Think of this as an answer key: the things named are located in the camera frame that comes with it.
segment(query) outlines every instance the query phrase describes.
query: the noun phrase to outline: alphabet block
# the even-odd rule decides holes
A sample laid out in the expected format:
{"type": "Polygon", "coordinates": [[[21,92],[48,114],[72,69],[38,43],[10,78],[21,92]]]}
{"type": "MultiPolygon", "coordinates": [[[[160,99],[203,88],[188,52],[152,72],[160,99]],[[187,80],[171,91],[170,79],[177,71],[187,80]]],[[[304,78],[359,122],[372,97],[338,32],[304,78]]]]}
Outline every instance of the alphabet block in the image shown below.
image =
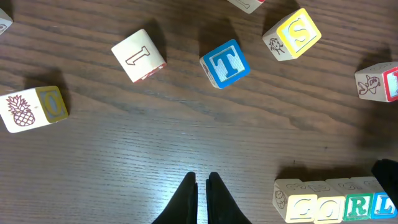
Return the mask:
{"type": "Polygon", "coordinates": [[[314,223],[341,223],[346,198],[325,181],[304,182],[318,197],[314,223]]]}
{"type": "Polygon", "coordinates": [[[38,128],[68,117],[56,86],[31,88],[0,96],[0,114],[10,133],[38,128]]]}
{"type": "Polygon", "coordinates": [[[0,35],[8,29],[13,23],[11,17],[7,15],[2,9],[0,9],[0,35]]]}
{"type": "Polygon", "coordinates": [[[398,100],[398,62],[379,63],[355,73],[358,95],[364,100],[398,100]]]}
{"type": "Polygon", "coordinates": [[[305,9],[288,15],[266,32],[262,39],[278,61],[301,56],[319,39],[321,33],[305,9]]]}
{"type": "Polygon", "coordinates": [[[388,219],[397,216],[398,213],[395,205],[375,177],[353,177],[351,179],[363,184],[373,193],[372,219],[388,219]]]}
{"type": "Polygon", "coordinates": [[[223,89],[250,73],[236,40],[230,40],[200,59],[200,65],[215,88],[223,89]]]}
{"type": "Polygon", "coordinates": [[[266,0],[228,0],[236,7],[242,9],[244,12],[250,14],[254,12],[266,0]]]}
{"type": "Polygon", "coordinates": [[[166,62],[144,29],[114,46],[112,52],[133,83],[166,66],[166,62]]]}
{"type": "Polygon", "coordinates": [[[346,197],[344,221],[370,219],[373,194],[363,185],[349,178],[328,179],[326,182],[346,197]]]}
{"type": "Polygon", "coordinates": [[[317,195],[298,179],[275,180],[272,204],[287,223],[314,221],[317,195]]]}

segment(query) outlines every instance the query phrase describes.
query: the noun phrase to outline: white block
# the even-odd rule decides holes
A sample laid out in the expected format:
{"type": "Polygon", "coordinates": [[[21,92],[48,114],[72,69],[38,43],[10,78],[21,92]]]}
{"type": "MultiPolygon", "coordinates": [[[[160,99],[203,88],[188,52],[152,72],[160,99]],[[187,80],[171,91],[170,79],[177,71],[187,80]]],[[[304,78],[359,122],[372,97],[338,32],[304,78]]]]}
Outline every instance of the white block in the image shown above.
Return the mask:
{"type": "Polygon", "coordinates": [[[7,15],[6,12],[4,12],[2,9],[0,9],[0,35],[6,31],[12,24],[12,19],[7,15]]]}
{"type": "Polygon", "coordinates": [[[309,181],[304,184],[318,196],[314,223],[341,223],[346,198],[325,181],[309,181]]]}
{"type": "Polygon", "coordinates": [[[312,222],[317,195],[298,179],[275,180],[272,204],[287,223],[312,222]]]}
{"type": "Polygon", "coordinates": [[[325,182],[344,196],[351,194],[364,194],[368,192],[361,184],[356,183],[350,178],[328,179],[325,182]]]}
{"type": "Polygon", "coordinates": [[[31,88],[0,96],[0,115],[10,133],[55,123],[68,117],[56,86],[31,88]]]}
{"type": "Polygon", "coordinates": [[[114,46],[112,52],[132,82],[143,80],[166,66],[165,60],[144,29],[114,46]]]}
{"type": "Polygon", "coordinates": [[[250,14],[254,12],[266,0],[228,0],[236,7],[242,9],[244,12],[250,14]]]}
{"type": "Polygon", "coordinates": [[[364,100],[398,100],[398,62],[379,63],[355,73],[358,95],[364,100]]]}
{"type": "Polygon", "coordinates": [[[359,183],[365,186],[368,189],[368,192],[376,193],[376,192],[384,192],[383,187],[379,184],[375,177],[352,177],[350,178],[356,183],[359,183]]]}

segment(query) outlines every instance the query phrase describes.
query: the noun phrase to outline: letter t block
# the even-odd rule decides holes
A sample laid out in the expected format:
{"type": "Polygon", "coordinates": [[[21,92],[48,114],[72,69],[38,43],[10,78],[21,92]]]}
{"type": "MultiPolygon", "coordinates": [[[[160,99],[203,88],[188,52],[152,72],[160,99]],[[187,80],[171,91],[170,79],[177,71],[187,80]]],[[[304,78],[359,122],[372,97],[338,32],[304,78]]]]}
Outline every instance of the letter t block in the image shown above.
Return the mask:
{"type": "Polygon", "coordinates": [[[223,89],[250,73],[250,66],[236,40],[230,40],[200,59],[215,88],[223,89]]]}
{"type": "Polygon", "coordinates": [[[321,33],[305,9],[286,16],[262,36],[278,61],[301,56],[319,39],[321,33]]]}
{"type": "Polygon", "coordinates": [[[373,194],[349,178],[328,179],[326,183],[346,197],[344,221],[368,220],[371,217],[373,194]]]}
{"type": "Polygon", "coordinates": [[[298,179],[275,180],[272,204],[287,223],[312,222],[317,195],[298,179]]]}

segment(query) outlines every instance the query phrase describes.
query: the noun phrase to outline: dark wood table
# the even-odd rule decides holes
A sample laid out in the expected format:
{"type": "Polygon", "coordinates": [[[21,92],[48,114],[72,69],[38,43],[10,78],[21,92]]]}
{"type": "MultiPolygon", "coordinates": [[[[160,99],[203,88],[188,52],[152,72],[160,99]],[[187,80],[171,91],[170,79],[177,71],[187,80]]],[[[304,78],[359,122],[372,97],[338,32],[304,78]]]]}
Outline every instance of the dark wood table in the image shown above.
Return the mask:
{"type": "MultiPolygon", "coordinates": [[[[398,104],[358,98],[354,73],[397,60],[396,0],[1,0],[0,94],[57,85],[70,117],[18,134],[0,125],[0,223],[151,223],[188,171],[217,171],[253,223],[283,223],[277,177],[369,175],[398,160],[398,104]],[[277,62],[261,35],[304,7],[323,34],[277,62]],[[111,47],[145,28],[167,67],[133,84],[111,47]],[[213,88],[199,56],[238,39],[252,68],[213,88]]],[[[377,221],[395,223],[396,220],[377,221]]]]}

